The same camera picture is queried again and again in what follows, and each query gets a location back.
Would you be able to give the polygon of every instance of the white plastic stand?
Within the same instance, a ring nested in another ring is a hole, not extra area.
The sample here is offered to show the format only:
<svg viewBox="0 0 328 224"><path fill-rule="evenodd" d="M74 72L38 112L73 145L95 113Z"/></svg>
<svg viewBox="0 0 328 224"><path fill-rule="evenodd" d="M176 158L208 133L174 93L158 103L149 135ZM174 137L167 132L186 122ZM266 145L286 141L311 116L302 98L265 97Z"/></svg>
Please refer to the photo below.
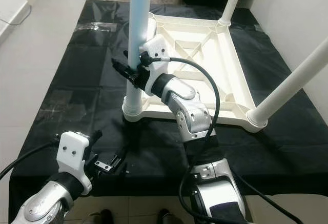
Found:
<svg viewBox="0 0 328 224"><path fill-rule="evenodd" d="M249 121L254 127L258 127L258 130L265 127L269 117L327 64L328 37L259 106L247 113Z"/></svg>
<svg viewBox="0 0 328 224"><path fill-rule="evenodd" d="M166 39L171 57L182 57L205 68L213 77L220 93L220 113L216 121L237 125L250 132L258 132L267 125L267 119L303 87L328 60L327 39L308 59L289 76L268 98L255 108L244 77L229 25L238 0L228 0L219 21L183 17L159 16L149 13L148 34L154 32ZM131 0L129 31L129 64L139 64L139 46L146 40L149 0ZM208 80L196 69L180 63L170 63L169 74L174 74L200 93L201 101L214 115L215 95ZM143 117L175 119L169 108L156 96L148 96L129 82L123 105L129 121Z"/></svg>

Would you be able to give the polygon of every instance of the black cloth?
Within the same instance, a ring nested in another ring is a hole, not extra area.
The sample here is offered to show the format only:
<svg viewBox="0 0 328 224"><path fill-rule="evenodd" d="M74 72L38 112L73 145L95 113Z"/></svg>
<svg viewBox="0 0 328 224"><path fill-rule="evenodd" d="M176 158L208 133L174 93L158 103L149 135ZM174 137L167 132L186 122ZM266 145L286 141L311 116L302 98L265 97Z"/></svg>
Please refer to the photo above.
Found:
<svg viewBox="0 0 328 224"><path fill-rule="evenodd" d="M202 19L221 16L217 9L200 6L156 5L151 11ZM231 36L257 105L290 70L249 10L236 9L232 21ZM56 133L90 134L100 129L104 135L94 152L101 160L110 160L123 145L129 145L129 151L114 175L103 175L93 184L92 195L176 195L187 167L176 122L145 118L129 124L122 119L126 80L114 71L111 58L126 61L123 50L128 48L129 4L86 1L78 24L92 22L113 23L113 27L110 32L73 33L20 155ZM231 167L264 194L328 195L328 128L303 91L257 134L224 125L217 125L216 132ZM10 221L24 200L57 171L56 151L45 149L14 169ZM242 194L253 194L237 183Z"/></svg>

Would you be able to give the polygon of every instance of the black shoe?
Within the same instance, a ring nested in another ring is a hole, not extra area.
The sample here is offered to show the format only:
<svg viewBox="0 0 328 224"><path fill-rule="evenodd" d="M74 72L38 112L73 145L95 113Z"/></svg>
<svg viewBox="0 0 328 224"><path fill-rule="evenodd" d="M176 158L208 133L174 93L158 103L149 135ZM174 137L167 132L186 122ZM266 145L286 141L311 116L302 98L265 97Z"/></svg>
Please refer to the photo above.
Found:
<svg viewBox="0 0 328 224"><path fill-rule="evenodd" d="M163 218L164 218L164 216L166 216L169 213L170 213L170 211L168 211L167 209L161 209L158 212L156 224L163 224Z"/></svg>
<svg viewBox="0 0 328 224"><path fill-rule="evenodd" d="M100 212L101 224L114 224L114 218L110 210L102 210Z"/></svg>

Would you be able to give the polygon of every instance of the white tube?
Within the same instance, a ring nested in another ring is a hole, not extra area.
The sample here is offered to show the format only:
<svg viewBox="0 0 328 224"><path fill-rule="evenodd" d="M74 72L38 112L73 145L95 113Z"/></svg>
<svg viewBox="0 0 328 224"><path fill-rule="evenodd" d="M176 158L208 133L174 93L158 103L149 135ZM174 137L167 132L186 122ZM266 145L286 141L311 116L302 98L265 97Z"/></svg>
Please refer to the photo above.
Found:
<svg viewBox="0 0 328 224"><path fill-rule="evenodd" d="M231 17L234 13L238 0L228 0L227 5L224 8L222 17L219 19L219 23L222 25L230 26Z"/></svg>
<svg viewBox="0 0 328 224"><path fill-rule="evenodd" d="M150 0L130 0L129 57L128 64L136 69L140 63L139 47L146 42ZM127 96L123 103L123 113L129 121L142 112L141 90L128 81Z"/></svg>
<svg viewBox="0 0 328 224"><path fill-rule="evenodd" d="M255 126L267 120L328 64L328 37L262 103L247 113Z"/></svg>

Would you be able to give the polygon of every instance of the white tray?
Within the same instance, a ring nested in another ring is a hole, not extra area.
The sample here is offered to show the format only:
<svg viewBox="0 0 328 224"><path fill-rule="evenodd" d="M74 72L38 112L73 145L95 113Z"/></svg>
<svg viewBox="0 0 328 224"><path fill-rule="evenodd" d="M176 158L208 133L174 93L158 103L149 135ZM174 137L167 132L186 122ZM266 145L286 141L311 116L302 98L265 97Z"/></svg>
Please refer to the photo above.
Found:
<svg viewBox="0 0 328 224"><path fill-rule="evenodd" d="M229 28L218 21L160 16L150 13L157 22L157 34L169 45L169 56L182 57L200 64L213 77L220 93L217 123L238 125L252 131L246 112L255 105L248 89ZM183 79L200 93L201 101L214 115L215 95L206 77L191 66L170 63L169 73ZM169 108L156 96L142 93L142 117L175 119Z"/></svg>

